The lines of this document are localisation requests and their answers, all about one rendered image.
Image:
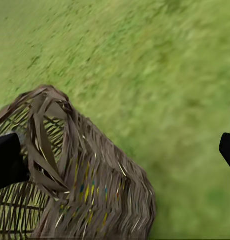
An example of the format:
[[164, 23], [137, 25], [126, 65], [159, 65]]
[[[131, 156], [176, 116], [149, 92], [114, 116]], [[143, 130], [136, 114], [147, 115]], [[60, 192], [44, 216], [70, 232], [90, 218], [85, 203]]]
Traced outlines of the wicker basket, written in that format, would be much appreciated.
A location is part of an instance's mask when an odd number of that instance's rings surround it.
[[[77, 111], [69, 96], [52, 85], [43, 84], [21, 93], [0, 111], [0, 136], [11, 125], [12, 133], [22, 131], [26, 135], [20, 155], [24, 156], [25, 163], [28, 160], [30, 180], [0, 191], [3, 240], [7, 240], [6, 234], [8, 240], [12, 240], [11, 234], [15, 240], [18, 240], [17, 234], [20, 240], [25, 240], [26, 234], [30, 234], [27, 240], [146, 240], [158, 214], [155, 189], [146, 171], [107, 138], [89, 117]], [[29, 206], [39, 189], [39, 208]], [[6, 206], [9, 206], [7, 219]], [[35, 210], [38, 210], [38, 222], [33, 230]], [[13, 220], [14, 230], [11, 230]], [[27, 230], [28, 223], [30, 230]]]

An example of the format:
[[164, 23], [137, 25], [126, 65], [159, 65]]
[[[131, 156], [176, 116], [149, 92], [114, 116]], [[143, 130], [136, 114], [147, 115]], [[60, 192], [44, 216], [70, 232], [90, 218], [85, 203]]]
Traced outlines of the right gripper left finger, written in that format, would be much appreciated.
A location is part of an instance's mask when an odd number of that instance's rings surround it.
[[0, 136], [0, 186], [20, 155], [21, 144], [14, 132]]

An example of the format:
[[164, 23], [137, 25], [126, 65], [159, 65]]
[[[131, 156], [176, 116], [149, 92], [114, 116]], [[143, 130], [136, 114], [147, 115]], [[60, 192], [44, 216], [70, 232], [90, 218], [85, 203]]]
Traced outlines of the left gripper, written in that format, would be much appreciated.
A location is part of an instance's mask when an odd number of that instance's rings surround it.
[[[6, 175], [5, 179], [3, 180], [2, 184], [0, 185], [0, 191], [9, 186], [12, 186], [13, 184], [30, 181], [31, 177], [29, 176], [30, 175], [29, 160], [27, 159], [25, 162], [24, 159], [25, 159], [24, 156], [21, 154], [17, 157], [8, 174]], [[43, 172], [41, 166], [39, 167], [38, 170], [40, 173]]]

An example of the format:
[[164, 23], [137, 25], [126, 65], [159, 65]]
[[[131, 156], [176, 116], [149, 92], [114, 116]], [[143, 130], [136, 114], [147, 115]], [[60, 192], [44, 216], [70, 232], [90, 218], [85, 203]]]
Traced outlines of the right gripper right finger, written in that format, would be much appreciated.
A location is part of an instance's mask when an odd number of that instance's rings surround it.
[[230, 166], [230, 133], [224, 133], [222, 135], [219, 151]]

